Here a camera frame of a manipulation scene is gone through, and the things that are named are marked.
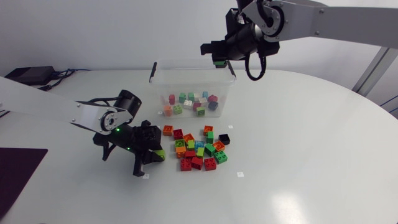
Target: orange block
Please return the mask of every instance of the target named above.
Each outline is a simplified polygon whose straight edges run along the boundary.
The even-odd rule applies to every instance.
[[[175,148],[175,152],[177,153],[177,158],[185,157],[185,152],[187,148],[185,146],[180,146]]]
[[[192,136],[192,134],[186,134],[186,135],[184,135],[184,140],[185,140],[185,142],[188,144],[188,141],[189,140],[195,140],[194,138],[193,138],[193,136]]]
[[[221,141],[214,142],[213,146],[216,148],[217,152],[224,151],[225,149],[225,145]]]
[[[172,136],[173,135],[173,126],[165,125],[163,128],[163,135]]]
[[[208,131],[213,131],[213,127],[212,126],[205,126],[204,130],[203,130],[203,135],[207,136],[207,132]]]
[[[164,115],[171,116],[173,114],[172,107],[170,105],[164,106]]]

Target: black mat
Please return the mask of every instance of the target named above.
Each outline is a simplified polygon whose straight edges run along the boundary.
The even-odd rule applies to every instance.
[[[0,220],[17,200],[47,151],[0,148]]]

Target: pile of blocks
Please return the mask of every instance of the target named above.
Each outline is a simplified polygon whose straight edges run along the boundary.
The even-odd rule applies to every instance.
[[[196,141],[192,134],[183,135],[181,129],[173,130],[173,126],[165,125],[163,134],[173,136],[175,140],[175,153],[181,159],[181,171],[194,169],[201,170],[203,163],[205,170],[215,170],[217,164],[226,162],[228,157],[225,154],[225,145],[230,143],[227,134],[220,134],[218,140],[214,140],[212,126],[205,126],[203,135],[206,141]]]
[[[182,114],[183,109],[195,111],[197,116],[204,116],[206,108],[215,111],[218,107],[218,97],[215,95],[208,96],[208,92],[199,93],[180,93],[178,103],[175,101],[175,95],[169,95],[169,105],[164,106],[164,115],[172,116],[174,114]]]

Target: white block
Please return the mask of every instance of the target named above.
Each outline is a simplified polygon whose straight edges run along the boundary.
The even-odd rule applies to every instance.
[[[185,100],[183,107],[185,109],[192,109],[192,100]]]
[[[201,95],[199,93],[194,93],[193,97],[195,98],[195,102],[199,101],[199,98],[201,98]]]
[[[199,103],[200,103],[201,106],[207,106],[208,105],[208,102],[207,102],[206,98],[204,98],[204,97],[200,97],[199,98]]]

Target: clear plastic bin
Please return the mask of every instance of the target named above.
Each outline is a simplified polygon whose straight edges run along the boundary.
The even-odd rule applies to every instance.
[[[229,62],[226,68],[216,68],[211,60],[205,58],[158,60],[154,63],[149,78],[150,85],[160,99],[159,110],[163,111],[167,118],[221,116],[229,88],[235,84],[235,81],[236,75]],[[205,98],[203,92],[208,93],[206,102],[203,99]],[[181,93],[185,94],[184,102],[194,100],[192,108],[180,102]],[[189,93],[199,94],[199,98],[202,99],[189,99]],[[174,104],[172,102],[170,104],[170,95],[174,95]],[[177,114],[178,105],[182,109],[179,114]],[[171,108],[171,114],[165,111],[168,108]]]

